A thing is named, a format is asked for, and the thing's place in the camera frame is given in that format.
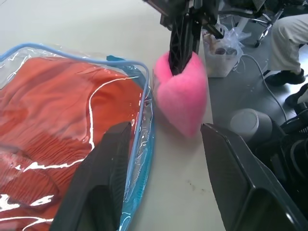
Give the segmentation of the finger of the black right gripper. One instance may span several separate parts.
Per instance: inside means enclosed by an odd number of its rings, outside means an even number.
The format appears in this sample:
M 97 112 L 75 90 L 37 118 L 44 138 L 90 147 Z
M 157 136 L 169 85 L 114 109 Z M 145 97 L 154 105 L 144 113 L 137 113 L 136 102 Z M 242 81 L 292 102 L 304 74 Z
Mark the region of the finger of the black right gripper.
M 182 73 L 187 63 L 186 55 L 186 15 L 178 15 L 172 24 L 168 61 L 172 75 Z
M 198 53 L 200 45 L 201 23 L 193 15 L 186 14 L 183 19 L 181 33 L 180 72 L 184 70 L 192 53 Z

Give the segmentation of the person's leg in beige trousers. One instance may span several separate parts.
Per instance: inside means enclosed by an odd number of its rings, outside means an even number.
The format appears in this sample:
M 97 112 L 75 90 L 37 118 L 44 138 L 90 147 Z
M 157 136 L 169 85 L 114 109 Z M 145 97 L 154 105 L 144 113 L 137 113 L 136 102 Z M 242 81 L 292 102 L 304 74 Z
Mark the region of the person's leg in beige trousers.
M 308 14 L 279 19 L 271 30 L 269 70 L 299 72 L 299 46 L 307 43 Z

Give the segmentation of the clear plastic pouch blue trim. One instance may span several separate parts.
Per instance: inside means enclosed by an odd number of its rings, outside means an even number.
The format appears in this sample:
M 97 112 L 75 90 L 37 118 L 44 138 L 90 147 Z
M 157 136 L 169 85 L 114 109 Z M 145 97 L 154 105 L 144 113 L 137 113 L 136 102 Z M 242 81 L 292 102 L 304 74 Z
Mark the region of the clear plastic pouch blue trim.
M 135 124 L 131 124 L 127 178 L 117 231 L 127 231 L 138 209 L 149 175 L 154 142 L 153 98 L 147 67 L 137 61 L 127 61 L 102 53 L 70 52 L 61 46 L 49 47 L 36 43 L 17 45 L 0 54 L 0 89 L 15 77 L 21 66 L 31 58 L 62 57 L 112 69 L 127 76 L 137 75 L 137 84 L 143 89 L 140 110 Z

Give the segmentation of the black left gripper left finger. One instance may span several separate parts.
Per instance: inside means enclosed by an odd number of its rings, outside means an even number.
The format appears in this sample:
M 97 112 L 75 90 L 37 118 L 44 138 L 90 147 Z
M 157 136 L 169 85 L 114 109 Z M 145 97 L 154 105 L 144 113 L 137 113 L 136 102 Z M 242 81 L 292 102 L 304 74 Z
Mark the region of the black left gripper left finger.
M 81 162 L 50 231 L 117 231 L 122 213 L 131 124 L 108 129 Z

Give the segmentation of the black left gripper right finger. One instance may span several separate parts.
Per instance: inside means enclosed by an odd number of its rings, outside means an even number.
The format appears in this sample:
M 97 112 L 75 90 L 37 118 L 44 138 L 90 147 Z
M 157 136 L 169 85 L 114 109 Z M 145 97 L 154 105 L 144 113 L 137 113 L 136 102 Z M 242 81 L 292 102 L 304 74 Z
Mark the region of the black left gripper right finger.
M 308 231 L 308 187 L 284 186 L 232 131 L 204 124 L 201 134 L 226 231 Z

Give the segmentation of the office chair wheeled base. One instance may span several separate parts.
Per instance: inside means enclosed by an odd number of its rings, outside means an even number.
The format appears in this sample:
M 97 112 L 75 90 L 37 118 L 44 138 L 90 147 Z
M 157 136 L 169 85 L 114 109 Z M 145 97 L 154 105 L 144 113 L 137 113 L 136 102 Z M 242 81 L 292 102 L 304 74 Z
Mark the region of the office chair wheeled base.
M 265 27 L 255 42 L 255 48 L 259 47 L 262 40 L 269 33 L 274 23 L 280 18 L 290 0 L 250 0 L 251 6 L 245 11 L 234 11 L 235 16 L 241 19 L 235 24 L 239 30 L 243 30 L 246 24 L 251 21 Z

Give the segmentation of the pink fluffy cloth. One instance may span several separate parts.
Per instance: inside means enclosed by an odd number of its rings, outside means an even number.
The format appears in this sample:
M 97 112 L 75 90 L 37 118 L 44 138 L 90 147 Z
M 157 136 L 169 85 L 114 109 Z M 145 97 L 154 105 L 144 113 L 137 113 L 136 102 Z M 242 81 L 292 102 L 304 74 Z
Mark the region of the pink fluffy cloth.
M 173 75 L 169 52 L 158 58 L 153 68 L 152 86 L 157 107 L 183 136 L 200 130 L 207 105 L 206 68 L 196 53 L 180 74 Z

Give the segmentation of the grey round robot joint cap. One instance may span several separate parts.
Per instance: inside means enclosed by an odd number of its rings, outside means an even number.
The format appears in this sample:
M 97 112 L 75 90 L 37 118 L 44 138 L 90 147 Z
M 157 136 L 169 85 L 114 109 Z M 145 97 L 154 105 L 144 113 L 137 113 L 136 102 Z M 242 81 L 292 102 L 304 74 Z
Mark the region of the grey round robot joint cap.
M 228 128 L 252 146 L 269 140 L 273 131 L 271 118 L 250 108 L 235 111 Z

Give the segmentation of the black robot torso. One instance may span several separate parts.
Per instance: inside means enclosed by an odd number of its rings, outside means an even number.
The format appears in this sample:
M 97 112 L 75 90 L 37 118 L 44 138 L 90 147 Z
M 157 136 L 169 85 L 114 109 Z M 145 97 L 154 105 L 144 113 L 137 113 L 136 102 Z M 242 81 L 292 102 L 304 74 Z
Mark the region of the black robot torso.
M 287 187 L 308 187 L 308 103 L 278 125 L 273 119 L 247 142 L 252 153 Z

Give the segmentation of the black shoe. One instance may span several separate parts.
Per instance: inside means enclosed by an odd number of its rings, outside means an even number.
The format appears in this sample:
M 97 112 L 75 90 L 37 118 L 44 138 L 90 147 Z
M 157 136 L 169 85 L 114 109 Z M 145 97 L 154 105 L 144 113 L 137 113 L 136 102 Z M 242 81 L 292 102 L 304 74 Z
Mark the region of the black shoe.
M 308 103 L 308 83 L 304 84 L 297 93 L 288 96 L 285 103 L 292 108 L 300 103 Z
M 280 87 L 285 84 L 297 85 L 305 82 L 304 70 L 301 69 L 299 74 L 291 71 L 281 71 L 265 78 L 265 82 L 273 87 Z

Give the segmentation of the orange cloth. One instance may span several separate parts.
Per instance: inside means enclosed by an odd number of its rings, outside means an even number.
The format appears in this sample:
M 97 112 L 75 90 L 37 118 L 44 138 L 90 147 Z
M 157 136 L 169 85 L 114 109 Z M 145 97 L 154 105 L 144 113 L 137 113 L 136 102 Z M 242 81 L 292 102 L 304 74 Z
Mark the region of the orange cloth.
M 48 231 L 80 163 L 107 130 L 136 123 L 137 75 L 28 59 L 0 89 L 0 231 Z

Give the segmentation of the clear plastic trash bag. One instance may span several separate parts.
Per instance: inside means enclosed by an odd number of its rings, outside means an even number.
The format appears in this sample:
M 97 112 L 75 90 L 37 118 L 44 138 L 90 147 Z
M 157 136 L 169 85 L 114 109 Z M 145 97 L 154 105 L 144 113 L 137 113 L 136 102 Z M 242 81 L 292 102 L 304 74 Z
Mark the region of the clear plastic trash bag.
M 202 31 L 205 64 L 208 77 L 224 78 L 243 55 L 236 32 L 221 25 L 224 38 L 217 39 L 206 30 Z

